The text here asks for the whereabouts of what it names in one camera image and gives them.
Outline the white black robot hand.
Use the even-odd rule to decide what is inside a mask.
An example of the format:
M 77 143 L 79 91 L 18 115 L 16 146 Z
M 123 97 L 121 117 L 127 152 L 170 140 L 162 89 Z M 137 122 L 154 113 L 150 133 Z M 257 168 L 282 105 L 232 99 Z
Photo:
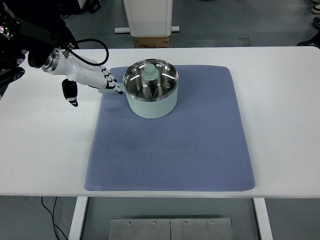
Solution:
M 65 76 L 62 81 L 64 98 L 74 107 L 78 106 L 78 84 L 86 85 L 102 92 L 124 93 L 123 87 L 101 63 L 85 57 L 76 57 L 66 50 L 54 49 L 42 66 L 51 75 Z

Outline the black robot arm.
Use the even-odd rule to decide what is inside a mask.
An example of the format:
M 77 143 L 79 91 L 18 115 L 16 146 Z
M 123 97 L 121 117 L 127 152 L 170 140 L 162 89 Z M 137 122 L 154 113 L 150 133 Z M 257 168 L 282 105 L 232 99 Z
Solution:
M 54 51 L 64 48 L 63 39 L 48 29 L 11 16 L 0 4 L 0 86 L 5 87 L 25 74 L 25 59 L 39 69 L 52 61 Z

